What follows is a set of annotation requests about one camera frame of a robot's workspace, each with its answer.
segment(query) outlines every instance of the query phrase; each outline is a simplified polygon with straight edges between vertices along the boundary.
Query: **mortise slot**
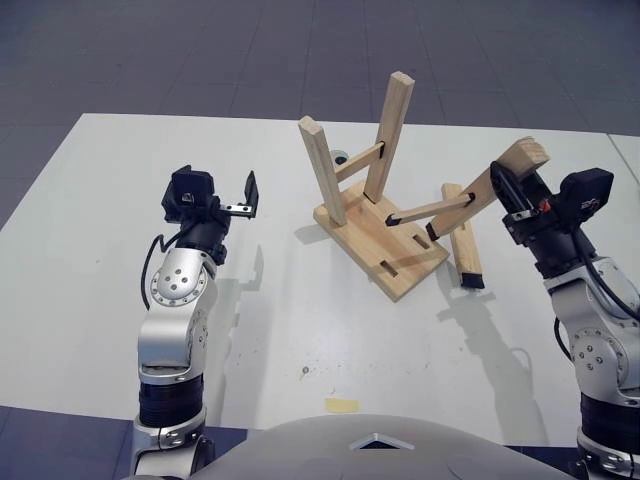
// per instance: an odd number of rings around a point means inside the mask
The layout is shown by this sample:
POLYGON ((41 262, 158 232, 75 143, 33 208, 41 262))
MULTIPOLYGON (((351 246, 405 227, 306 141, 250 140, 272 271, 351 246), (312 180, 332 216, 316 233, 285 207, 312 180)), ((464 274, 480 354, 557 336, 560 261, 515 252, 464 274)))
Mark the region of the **mortise slot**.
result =
POLYGON ((414 235, 413 239, 416 241, 416 243, 418 245, 420 245, 422 248, 424 248, 425 250, 429 250, 429 247, 431 245, 429 245, 420 235, 414 235))
POLYGON ((383 260, 380 262, 380 266, 382 268, 384 268, 387 272, 389 272, 389 274, 392 277, 397 277, 398 276, 398 272, 396 271, 395 268, 393 268, 391 265, 389 265, 389 263, 386 260, 383 260))

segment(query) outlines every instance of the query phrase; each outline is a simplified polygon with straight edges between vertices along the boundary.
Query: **yellow tape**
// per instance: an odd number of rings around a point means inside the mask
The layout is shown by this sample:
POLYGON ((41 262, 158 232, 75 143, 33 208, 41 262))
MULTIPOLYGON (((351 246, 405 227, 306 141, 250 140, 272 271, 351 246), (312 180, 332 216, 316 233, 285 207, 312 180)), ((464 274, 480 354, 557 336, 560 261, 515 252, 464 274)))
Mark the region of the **yellow tape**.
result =
POLYGON ((324 409, 329 413, 355 413, 360 410, 360 402, 344 398, 325 398, 324 409))

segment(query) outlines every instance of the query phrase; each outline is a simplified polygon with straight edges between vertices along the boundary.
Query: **black cable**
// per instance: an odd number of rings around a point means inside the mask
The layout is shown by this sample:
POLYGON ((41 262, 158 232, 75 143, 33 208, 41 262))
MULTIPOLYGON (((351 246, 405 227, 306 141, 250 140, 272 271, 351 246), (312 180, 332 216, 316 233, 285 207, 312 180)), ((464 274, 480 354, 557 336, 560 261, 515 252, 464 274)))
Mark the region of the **black cable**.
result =
POLYGON ((634 320, 640 320, 640 313, 633 311, 631 307, 629 307, 629 305, 627 305, 622 300, 620 300, 620 298, 615 293, 613 293, 613 290, 609 288, 609 285, 607 285, 605 281, 602 279, 602 277, 600 277, 598 272, 596 272, 596 269, 593 266, 593 262, 591 261, 589 256, 585 253, 584 249, 580 245, 580 242, 578 241, 577 229, 571 232, 571 239, 573 240, 573 246, 576 249, 576 252, 578 252, 578 255, 580 255, 580 259, 582 260, 582 263, 584 263, 585 267, 587 267, 587 272, 589 272, 589 276, 591 277, 591 279, 594 282, 596 282, 600 286, 600 288, 602 288, 602 290, 604 290, 604 292, 609 296, 609 298, 611 298, 611 300, 613 300, 614 303, 618 305, 618 307, 620 307, 620 309, 624 313, 629 315, 634 320))
POLYGON ((149 262, 151 261, 151 256, 153 255, 153 251, 156 249, 156 245, 160 243, 160 251, 165 253, 167 249, 178 241, 180 237, 186 235, 196 226, 196 223, 191 224, 189 227, 184 230, 180 230, 173 237, 169 239, 167 243, 164 243, 164 235, 158 235, 151 242, 151 246, 149 247, 149 251, 147 252, 147 258, 144 259, 144 265, 142 266, 142 274, 140 275, 140 295, 142 296, 142 303, 147 310, 149 310, 149 300, 147 299, 147 269, 149 268, 149 262))
POLYGON ((560 336, 560 320, 558 320, 558 317, 556 317, 555 322, 553 322, 553 334, 556 336, 556 342, 558 342, 558 346, 560 347, 560 350, 562 350, 562 353, 564 353, 564 356, 572 362, 571 354, 569 353, 569 350, 567 350, 567 347, 565 347, 562 337, 560 336))

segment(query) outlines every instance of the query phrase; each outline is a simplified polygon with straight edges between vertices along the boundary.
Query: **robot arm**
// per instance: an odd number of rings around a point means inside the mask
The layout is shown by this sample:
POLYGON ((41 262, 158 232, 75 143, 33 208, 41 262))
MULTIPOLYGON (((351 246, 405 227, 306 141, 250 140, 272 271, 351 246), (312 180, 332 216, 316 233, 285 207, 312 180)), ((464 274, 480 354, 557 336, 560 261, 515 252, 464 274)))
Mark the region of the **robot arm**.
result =
POLYGON ((217 297, 216 269, 226 257, 222 244, 232 216, 253 218, 258 190, 253 172, 245 203, 221 205, 206 172, 183 167, 172 175, 162 200, 165 220, 180 223, 167 245, 157 237, 145 261, 142 296, 148 313, 138 337, 140 411, 134 421, 135 475, 185 479, 211 463, 214 447, 203 435, 202 403, 207 318, 217 297), (153 248, 171 249, 153 275, 146 296, 146 270, 153 248))
POLYGON ((580 229, 607 202, 613 174, 573 173, 557 195, 537 173, 518 181, 496 162, 491 180, 507 210, 503 223, 536 257, 556 322, 569 337, 582 396, 584 462, 595 475, 640 478, 640 296, 580 229))

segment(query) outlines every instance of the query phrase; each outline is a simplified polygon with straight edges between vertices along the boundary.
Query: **table surface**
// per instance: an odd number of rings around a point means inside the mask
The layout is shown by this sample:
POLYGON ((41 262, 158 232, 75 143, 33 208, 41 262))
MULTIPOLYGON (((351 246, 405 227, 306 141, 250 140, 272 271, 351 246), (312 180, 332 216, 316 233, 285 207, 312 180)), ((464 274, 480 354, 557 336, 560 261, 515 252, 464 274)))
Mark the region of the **table surface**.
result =
MULTIPOLYGON (((377 129, 324 127, 331 148, 351 154, 377 129)), ((526 135, 552 157, 541 174, 554 191, 572 171, 616 175, 609 205, 585 231, 640 284, 640 202, 629 202, 637 187, 606 135, 407 125, 385 193, 399 208, 436 201, 443 182, 470 182, 526 135)), ((214 176, 223 202, 241 200, 251 169, 260 189, 258 218, 233 221, 218 270, 208 424, 268 428, 324 414, 324 399, 336 396, 502 444, 575 445, 572 366, 533 257, 513 244, 501 206, 473 220, 484 291, 460 289, 451 258, 394 304, 314 224, 321 196, 311 165, 296 122, 279 120, 80 119, 0 232, 0 361, 10 366, 0 405, 135 416, 140 269, 152 238, 175 231, 160 200, 187 163, 214 176)), ((160 262, 154 256, 150 270, 160 262)))
POLYGON ((609 135, 609 138, 640 185, 640 137, 609 135))

